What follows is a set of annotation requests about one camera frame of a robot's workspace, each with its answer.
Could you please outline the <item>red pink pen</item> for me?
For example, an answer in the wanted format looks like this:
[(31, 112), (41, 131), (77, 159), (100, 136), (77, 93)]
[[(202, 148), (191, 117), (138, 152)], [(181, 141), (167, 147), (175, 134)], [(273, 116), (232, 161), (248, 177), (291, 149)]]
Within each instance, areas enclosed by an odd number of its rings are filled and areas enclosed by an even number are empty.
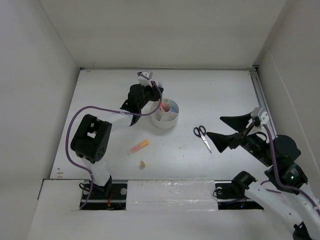
[(161, 112), (167, 113), (171, 111), (171, 105), (168, 102), (162, 102), (159, 109)]

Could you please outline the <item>orange yellow highlighter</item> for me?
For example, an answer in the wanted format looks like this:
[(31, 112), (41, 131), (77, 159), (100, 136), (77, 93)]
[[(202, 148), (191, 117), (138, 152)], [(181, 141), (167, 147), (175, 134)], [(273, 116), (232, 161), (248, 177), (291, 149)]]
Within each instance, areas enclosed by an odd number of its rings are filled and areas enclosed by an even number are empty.
[(128, 151), (127, 151), (127, 155), (130, 156), (138, 151), (140, 151), (141, 149), (145, 148), (146, 146), (149, 145), (149, 141), (146, 139), (146, 140), (143, 140), (142, 142), (140, 142), (139, 144), (135, 145), (134, 147), (130, 148)]

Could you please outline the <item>small yellow eraser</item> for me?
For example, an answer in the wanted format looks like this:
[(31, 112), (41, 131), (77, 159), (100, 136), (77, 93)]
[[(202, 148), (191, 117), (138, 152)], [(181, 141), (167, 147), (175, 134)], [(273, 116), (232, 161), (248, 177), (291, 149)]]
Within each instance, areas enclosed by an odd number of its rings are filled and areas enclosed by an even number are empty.
[(145, 167), (146, 167), (146, 164), (145, 164), (143, 161), (141, 161), (141, 162), (140, 162), (140, 166), (141, 166), (142, 168), (145, 168)]

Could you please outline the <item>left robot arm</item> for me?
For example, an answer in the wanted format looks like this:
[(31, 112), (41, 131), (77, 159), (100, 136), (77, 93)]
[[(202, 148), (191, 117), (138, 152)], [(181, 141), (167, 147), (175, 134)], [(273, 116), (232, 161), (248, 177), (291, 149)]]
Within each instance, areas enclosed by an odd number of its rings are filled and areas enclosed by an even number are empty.
[(127, 99), (119, 110), (106, 109), (109, 121), (101, 120), (91, 114), (85, 114), (73, 137), (72, 125), (78, 115), (88, 110), (85, 106), (72, 117), (65, 137), (65, 154), (68, 161), (89, 174), (89, 183), (81, 188), (88, 196), (106, 199), (112, 192), (112, 177), (103, 162), (110, 135), (113, 131), (133, 126), (144, 116), (142, 109), (148, 102), (161, 106), (163, 87), (152, 81), (150, 85), (134, 84), (130, 87)]

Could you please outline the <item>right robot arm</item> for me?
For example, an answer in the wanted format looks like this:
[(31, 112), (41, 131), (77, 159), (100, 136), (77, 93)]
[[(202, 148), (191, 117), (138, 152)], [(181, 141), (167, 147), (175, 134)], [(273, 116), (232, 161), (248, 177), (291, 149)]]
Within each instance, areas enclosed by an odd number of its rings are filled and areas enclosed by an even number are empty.
[(238, 173), (231, 181), (217, 185), (213, 196), (227, 204), (251, 199), (279, 220), (295, 240), (320, 238), (320, 201), (314, 196), (308, 178), (296, 164), (301, 155), (295, 141), (287, 135), (272, 136), (267, 123), (269, 114), (257, 107), (241, 116), (222, 116), (220, 120), (235, 130), (223, 135), (207, 132), (217, 150), (242, 147), (268, 169), (264, 174), (290, 205), (282, 202), (273, 190), (267, 190), (246, 171)]

